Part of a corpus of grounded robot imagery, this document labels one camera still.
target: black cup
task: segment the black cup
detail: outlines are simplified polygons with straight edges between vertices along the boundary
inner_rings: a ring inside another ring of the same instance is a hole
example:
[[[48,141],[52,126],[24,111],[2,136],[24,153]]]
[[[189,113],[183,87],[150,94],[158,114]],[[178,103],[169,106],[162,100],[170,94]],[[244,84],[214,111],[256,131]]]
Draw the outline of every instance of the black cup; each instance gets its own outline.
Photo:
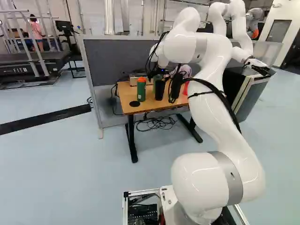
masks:
[[[155,100],[161,101],[164,97],[165,82],[162,80],[155,81]]]

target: light blue floor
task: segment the light blue floor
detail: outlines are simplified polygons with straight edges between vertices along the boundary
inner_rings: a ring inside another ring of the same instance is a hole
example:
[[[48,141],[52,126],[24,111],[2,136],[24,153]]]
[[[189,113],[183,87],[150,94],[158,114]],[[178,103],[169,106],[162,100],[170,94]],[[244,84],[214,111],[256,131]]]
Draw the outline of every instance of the light blue floor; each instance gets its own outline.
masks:
[[[89,96],[86,78],[69,71],[54,86],[0,91],[0,124],[83,105]]]
[[[251,225],[300,224],[299,87],[299,75],[279,71],[241,124],[267,176],[266,194],[241,204]],[[132,164],[123,126],[105,129],[101,140],[97,132],[90,112],[0,136],[0,224],[121,225],[123,191],[168,185],[176,157],[216,149],[178,122],[136,131]]]

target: small black disc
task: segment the small black disc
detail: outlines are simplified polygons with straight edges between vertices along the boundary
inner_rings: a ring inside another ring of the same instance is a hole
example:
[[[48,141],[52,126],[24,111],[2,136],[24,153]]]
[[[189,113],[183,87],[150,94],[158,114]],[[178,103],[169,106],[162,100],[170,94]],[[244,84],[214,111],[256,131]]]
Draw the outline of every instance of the small black disc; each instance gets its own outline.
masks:
[[[130,102],[129,103],[129,105],[131,106],[131,107],[138,107],[138,106],[140,106],[140,102],[139,101],[132,101],[132,102]]]

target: orange bottle cap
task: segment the orange bottle cap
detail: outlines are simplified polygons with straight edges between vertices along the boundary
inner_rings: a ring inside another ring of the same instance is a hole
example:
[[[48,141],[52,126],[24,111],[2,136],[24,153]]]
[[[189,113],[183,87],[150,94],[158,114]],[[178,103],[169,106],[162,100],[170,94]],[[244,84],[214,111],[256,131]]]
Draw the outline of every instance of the orange bottle cap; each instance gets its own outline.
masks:
[[[146,82],[146,78],[145,77],[139,77],[137,79],[138,82]]]

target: cubicle divider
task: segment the cubicle divider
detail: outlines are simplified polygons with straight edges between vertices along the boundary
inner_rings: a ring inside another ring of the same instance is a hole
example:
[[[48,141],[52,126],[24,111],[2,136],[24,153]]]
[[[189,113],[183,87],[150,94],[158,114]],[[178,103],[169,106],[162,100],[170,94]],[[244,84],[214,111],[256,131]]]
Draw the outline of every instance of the cubicle divider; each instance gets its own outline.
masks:
[[[100,129],[125,124],[126,116],[122,114],[119,100],[112,110],[111,88],[115,83],[135,69],[145,68],[146,60],[151,47],[157,43],[159,37],[146,36],[90,36],[78,35],[82,59],[85,66],[86,76],[90,86],[91,96],[94,104],[94,111]],[[254,56],[263,60],[269,65],[274,61],[274,54],[278,52],[278,44],[272,42],[253,42]],[[232,40],[233,46],[239,44]],[[200,67],[197,64],[190,64],[193,74],[196,74]],[[241,67],[242,64],[231,60],[228,68]],[[187,107],[177,109],[178,112],[188,110]]]

